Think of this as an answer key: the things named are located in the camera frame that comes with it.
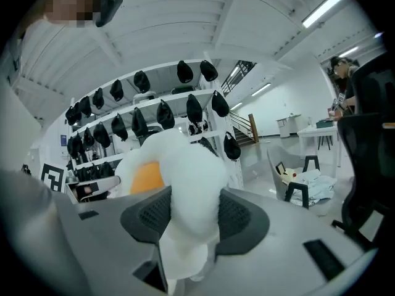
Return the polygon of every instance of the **fluorescent light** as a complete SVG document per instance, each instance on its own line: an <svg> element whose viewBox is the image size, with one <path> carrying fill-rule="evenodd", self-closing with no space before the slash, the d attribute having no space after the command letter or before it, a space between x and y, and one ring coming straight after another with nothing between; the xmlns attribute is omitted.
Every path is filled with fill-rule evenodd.
<svg viewBox="0 0 395 296"><path fill-rule="evenodd" d="M234 107L231 108L231 110L234 110L235 108L237 108L237 106L240 106L242 104L242 102L237 103Z"/></svg>
<svg viewBox="0 0 395 296"><path fill-rule="evenodd" d="M317 10L315 10L307 19L303 21L304 27L308 28L323 16L330 8L332 8L340 0L326 0Z"/></svg>
<svg viewBox="0 0 395 296"><path fill-rule="evenodd" d="M354 47L354 48L351 48L349 51L346 51L346 52L342 53L341 55L339 55L339 57L347 56L348 54L350 54L352 52L355 52L357 49L358 49L358 46Z"/></svg>
<svg viewBox="0 0 395 296"><path fill-rule="evenodd" d="M236 67L236 68L232 71L232 73L230 74L230 76L233 76L233 75L236 73L237 69L239 69L239 67Z"/></svg>
<svg viewBox="0 0 395 296"><path fill-rule="evenodd" d="M258 93L260 93L261 91L263 91L264 89L266 89L268 86L271 86L271 85L272 85L271 83L265 84L263 87L261 87L257 92L255 92L251 96L256 96Z"/></svg>

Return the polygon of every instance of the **white desk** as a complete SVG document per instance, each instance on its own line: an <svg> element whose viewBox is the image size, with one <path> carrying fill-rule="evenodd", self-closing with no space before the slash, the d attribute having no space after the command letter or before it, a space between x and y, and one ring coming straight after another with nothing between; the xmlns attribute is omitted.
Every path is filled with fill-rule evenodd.
<svg viewBox="0 0 395 296"><path fill-rule="evenodd" d="M335 123L332 127L317 128L314 126L308 126L305 129L297 132L299 136L299 144L301 147L301 158L306 156L306 138L314 137L314 150L315 154L318 155L318 137L320 136L332 136L333 147L333 161L332 161L332 172L331 176L334 178L336 176L336 166L340 167L341 164L341 143L338 139L338 127Z"/></svg>

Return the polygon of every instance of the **stair railing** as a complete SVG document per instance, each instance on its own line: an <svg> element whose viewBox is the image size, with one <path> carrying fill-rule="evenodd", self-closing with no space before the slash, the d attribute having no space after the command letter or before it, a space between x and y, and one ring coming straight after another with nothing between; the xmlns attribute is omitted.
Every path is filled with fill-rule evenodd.
<svg viewBox="0 0 395 296"><path fill-rule="evenodd" d="M253 114L248 115L248 120L233 112L230 112L230 119L233 127L250 137L254 142L259 142L258 131L255 125Z"/></svg>

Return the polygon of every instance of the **person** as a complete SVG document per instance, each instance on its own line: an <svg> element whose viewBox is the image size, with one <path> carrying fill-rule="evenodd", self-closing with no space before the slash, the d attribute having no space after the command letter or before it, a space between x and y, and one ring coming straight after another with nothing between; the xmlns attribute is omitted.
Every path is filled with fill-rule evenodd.
<svg viewBox="0 0 395 296"><path fill-rule="evenodd" d="M343 115L354 114L356 107L356 97L351 83L351 76L358 69L358 66L349 58L334 56L330 60L330 65L335 75L341 79L347 79L346 90L344 94L344 102L340 104Z"/></svg>

